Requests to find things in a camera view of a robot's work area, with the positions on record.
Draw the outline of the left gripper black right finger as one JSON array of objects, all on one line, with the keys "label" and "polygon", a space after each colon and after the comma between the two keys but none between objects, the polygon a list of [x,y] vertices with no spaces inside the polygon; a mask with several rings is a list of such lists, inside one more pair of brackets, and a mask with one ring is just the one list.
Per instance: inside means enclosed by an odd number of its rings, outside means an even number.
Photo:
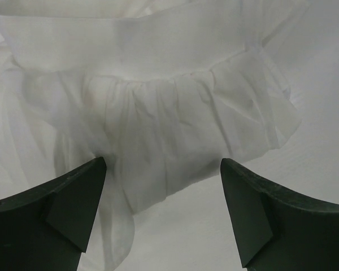
[{"label": "left gripper black right finger", "polygon": [[232,159],[220,174],[247,270],[339,270],[339,204],[265,179]]}]

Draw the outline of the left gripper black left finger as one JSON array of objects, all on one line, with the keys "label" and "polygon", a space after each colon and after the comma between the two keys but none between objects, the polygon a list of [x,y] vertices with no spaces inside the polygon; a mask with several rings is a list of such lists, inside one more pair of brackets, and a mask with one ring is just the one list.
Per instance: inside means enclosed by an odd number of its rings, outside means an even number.
[{"label": "left gripper black left finger", "polygon": [[77,270],[106,176],[104,158],[0,200],[0,271]]}]

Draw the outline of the white pleated skirt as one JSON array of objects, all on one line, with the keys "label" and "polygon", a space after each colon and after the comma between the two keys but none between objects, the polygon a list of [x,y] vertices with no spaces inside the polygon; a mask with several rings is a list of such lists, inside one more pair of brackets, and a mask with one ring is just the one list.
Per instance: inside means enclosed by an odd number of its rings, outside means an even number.
[{"label": "white pleated skirt", "polygon": [[104,157],[80,270],[135,214],[282,147],[300,124],[265,49],[306,1],[0,1],[0,198]]}]

